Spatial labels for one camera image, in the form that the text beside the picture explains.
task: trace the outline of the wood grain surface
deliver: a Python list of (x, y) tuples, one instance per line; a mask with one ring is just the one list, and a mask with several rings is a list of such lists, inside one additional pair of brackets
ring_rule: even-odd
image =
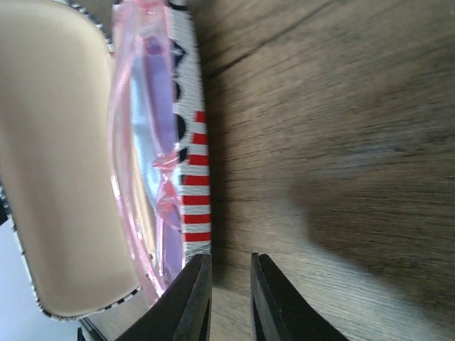
[[(212, 340), (252, 339), (254, 251), (350, 340), (455, 340), (455, 1), (189, 8), (209, 129)], [(92, 319), (113, 340), (141, 304)]]

